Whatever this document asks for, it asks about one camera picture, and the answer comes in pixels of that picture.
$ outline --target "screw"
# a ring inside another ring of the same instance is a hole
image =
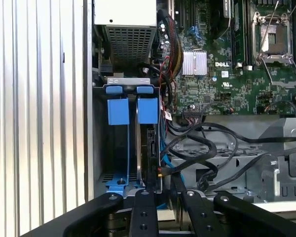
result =
[[[229,201],[229,198],[226,197],[226,196],[221,196],[221,200],[223,200],[223,201]]]
[[[195,195],[195,193],[193,191],[187,191],[186,194],[189,195],[189,196],[194,196]]]
[[[117,196],[115,196],[114,194],[112,194],[110,197],[109,197],[110,200],[115,200],[117,199]]]
[[[148,194],[149,194],[149,192],[147,192],[146,190],[142,191],[142,195],[148,195]]]
[[[232,148],[235,148],[235,144],[233,142],[230,142],[229,146],[232,147]]]
[[[253,196],[253,193],[252,193],[252,191],[245,191],[245,195],[247,195],[247,196]]]

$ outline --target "blue plastic tab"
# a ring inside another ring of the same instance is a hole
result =
[[[107,189],[107,193],[116,193],[120,195],[124,195],[124,185],[112,185],[109,186],[109,189]]]
[[[122,94],[123,93],[123,87],[120,85],[115,86],[107,86],[105,88],[106,94]]]
[[[138,123],[158,124],[158,99],[138,99]]]
[[[137,87],[138,94],[153,94],[152,86],[138,86]]]
[[[128,98],[108,100],[109,125],[129,125]]]

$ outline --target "motherboard chip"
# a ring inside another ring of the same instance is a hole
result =
[[[234,100],[233,104],[235,107],[240,107],[241,106],[241,100]]]
[[[204,103],[209,103],[209,102],[211,102],[211,96],[204,95]]]

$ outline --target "metal bracket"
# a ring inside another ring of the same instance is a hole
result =
[[[263,42],[262,45],[265,42],[266,36],[268,34],[268,29],[271,24],[271,22],[274,22],[275,25],[285,25],[287,27],[287,53],[286,54],[265,54],[261,49],[259,50],[257,48],[257,39],[256,39],[256,27],[259,25],[265,25],[268,22],[268,27],[266,29],[266,32],[263,36]],[[267,16],[261,16],[259,12],[255,12],[253,16],[252,21],[252,47],[253,47],[253,54],[256,61],[256,64],[258,66],[262,65],[267,73],[267,76],[270,80],[271,85],[277,85],[284,88],[294,88],[296,86],[296,81],[290,81],[288,83],[284,83],[282,81],[274,81],[273,77],[267,67],[267,64],[272,64],[275,62],[279,62],[285,66],[292,65],[293,70],[296,74],[296,64],[293,60],[292,52],[291,52],[291,28],[290,28],[290,21],[289,16],[287,16],[286,13],[283,13],[280,15],[267,15]]]

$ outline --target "label sticker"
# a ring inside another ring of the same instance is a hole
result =
[[[229,72],[228,71],[222,71],[222,78],[228,78]]]
[[[168,111],[165,111],[164,114],[165,114],[165,117],[166,117],[167,120],[172,121],[172,116]]]

